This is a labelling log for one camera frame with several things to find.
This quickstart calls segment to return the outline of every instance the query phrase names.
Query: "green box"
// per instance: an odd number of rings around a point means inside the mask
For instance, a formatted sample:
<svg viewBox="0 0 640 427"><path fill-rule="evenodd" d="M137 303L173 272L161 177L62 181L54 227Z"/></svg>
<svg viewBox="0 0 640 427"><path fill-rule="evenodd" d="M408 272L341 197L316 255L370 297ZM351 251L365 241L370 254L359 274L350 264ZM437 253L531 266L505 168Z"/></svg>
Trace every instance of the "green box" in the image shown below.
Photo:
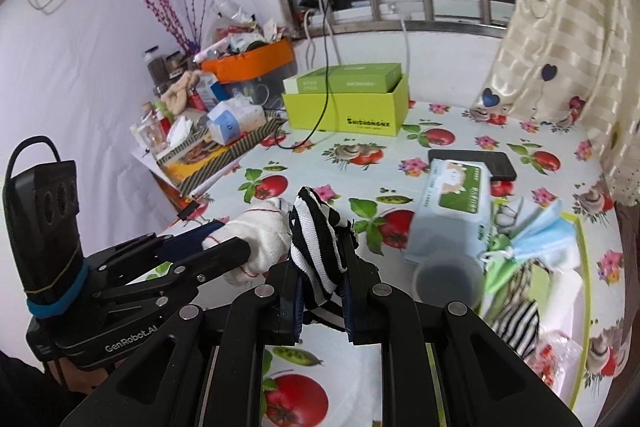
<svg viewBox="0 0 640 427"><path fill-rule="evenodd" d="M329 68L329 90L333 92L386 93L396 87L402 75L400 64L348 64ZM326 68L286 81L289 94L326 92Z"/></svg>
<svg viewBox="0 0 640 427"><path fill-rule="evenodd" d="M313 129L325 97L325 93L283 94L290 125L294 129ZM330 93L318 129L396 136L409 111L408 100L409 80L405 74L388 93Z"/></svg>

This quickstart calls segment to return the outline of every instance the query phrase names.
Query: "yellow-green box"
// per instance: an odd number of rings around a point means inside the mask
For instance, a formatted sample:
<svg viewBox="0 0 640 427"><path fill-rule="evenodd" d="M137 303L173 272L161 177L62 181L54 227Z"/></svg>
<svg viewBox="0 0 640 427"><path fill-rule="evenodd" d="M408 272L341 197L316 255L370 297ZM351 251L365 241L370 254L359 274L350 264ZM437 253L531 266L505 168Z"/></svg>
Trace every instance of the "yellow-green box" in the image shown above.
<svg viewBox="0 0 640 427"><path fill-rule="evenodd" d="M283 94L289 124L294 129L313 129L322 113L325 96L325 93ZM409 80L405 74L387 93L330 93L318 129L396 136L409 111L408 100Z"/></svg>

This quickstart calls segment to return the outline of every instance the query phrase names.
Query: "blue rubber band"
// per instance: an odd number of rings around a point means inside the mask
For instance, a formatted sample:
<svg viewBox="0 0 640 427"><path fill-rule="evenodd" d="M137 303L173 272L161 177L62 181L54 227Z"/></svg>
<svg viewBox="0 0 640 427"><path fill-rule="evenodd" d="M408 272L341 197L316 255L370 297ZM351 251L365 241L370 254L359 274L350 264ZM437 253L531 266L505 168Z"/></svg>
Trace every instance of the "blue rubber band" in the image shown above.
<svg viewBox="0 0 640 427"><path fill-rule="evenodd" d="M84 281L86 281L86 277L89 274L89 265L86 259L82 260L82 267L76 276L76 280L74 283L69 286L69 289L64 293L64 295L58 299L58 301L53 304L42 305L36 304L32 302L27 297L27 308L31 312L31 314L37 319L48 319L50 317L55 317L56 315L62 315L69 309L72 302L78 297L82 286L84 285Z"/></svg>

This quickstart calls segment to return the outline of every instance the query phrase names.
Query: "curtain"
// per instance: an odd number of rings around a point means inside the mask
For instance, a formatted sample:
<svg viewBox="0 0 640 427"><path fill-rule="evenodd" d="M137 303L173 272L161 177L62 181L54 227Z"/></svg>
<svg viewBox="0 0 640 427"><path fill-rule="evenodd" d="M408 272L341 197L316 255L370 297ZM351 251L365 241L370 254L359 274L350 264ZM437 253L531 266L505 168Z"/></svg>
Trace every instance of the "curtain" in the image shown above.
<svg viewBox="0 0 640 427"><path fill-rule="evenodd" d="M570 132L579 121L616 201L640 200L640 0L516 0L471 108Z"/></svg>

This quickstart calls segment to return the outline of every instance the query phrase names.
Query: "plastic cup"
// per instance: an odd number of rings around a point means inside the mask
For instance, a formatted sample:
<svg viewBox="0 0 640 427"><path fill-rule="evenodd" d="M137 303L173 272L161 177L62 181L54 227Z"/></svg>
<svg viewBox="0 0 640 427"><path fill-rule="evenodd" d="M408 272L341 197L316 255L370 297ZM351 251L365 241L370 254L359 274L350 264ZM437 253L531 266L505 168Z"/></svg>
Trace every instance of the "plastic cup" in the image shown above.
<svg viewBox="0 0 640 427"><path fill-rule="evenodd" d="M412 297L418 302L446 306L451 301L478 307L484 289L482 267L471 257L434 253L415 268Z"/></svg>

